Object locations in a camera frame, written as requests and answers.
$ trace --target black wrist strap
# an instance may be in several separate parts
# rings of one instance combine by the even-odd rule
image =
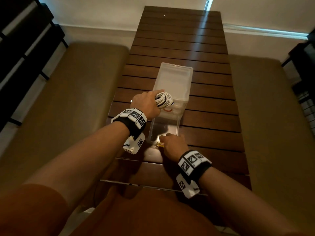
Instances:
[[[198,183],[199,178],[209,169],[212,164],[207,158],[198,151],[189,150],[185,152],[179,159],[178,165],[183,178],[187,182]]]
[[[126,125],[126,127],[129,129],[129,136],[133,136],[134,140],[136,140],[140,136],[140,134],[143,132],[143,130],[146,128],[146,123],[144,123],[140,129],[137,128],[135,123],[132,122],[129,118],[118,117],[113,120],[113,122],[116,122],[116,121],[122,122],[124,123],[124,125]]]

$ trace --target cable bundle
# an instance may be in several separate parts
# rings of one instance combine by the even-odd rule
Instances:
[[[162,109],[171,106],[173,104],[173,99],[169,93],[162,92],[155,96],[155,102],[157,107]]]

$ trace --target wooden surface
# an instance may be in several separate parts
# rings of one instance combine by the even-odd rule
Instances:
[[[251,189],[219,12],[145,7],[107,122],[128,108],[134,95],[153,89],[162,62],[194,68],[179,134],[214,167]],[[150,126],[147,122],[146,136]],[[121,149],[103,179],[179,190],[177,174],[163,150],[145,142],[136,155]]]

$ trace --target bench cushion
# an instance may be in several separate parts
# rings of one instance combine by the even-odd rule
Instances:
[[[105,125],[127,56],[123,46],[69,46],[0,159],[0,194]]]

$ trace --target clear plastic container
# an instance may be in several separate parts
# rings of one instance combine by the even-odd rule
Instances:
[[[176,120],[184,113],[189,100],[192,67],[161,63],[153,90],[164,89],[169,93],[174,104],[161,110],[160,117]]]
[[[162,117],[156,117],[151,122],[151,127],[149,131],[149,136],[147,138],[147,142],[156,145],[159,142],[159,137],[161,135],[166,135],[167,133],[171,133],[174,135],[178,135],[179,129],[179,118],[172,120]]]

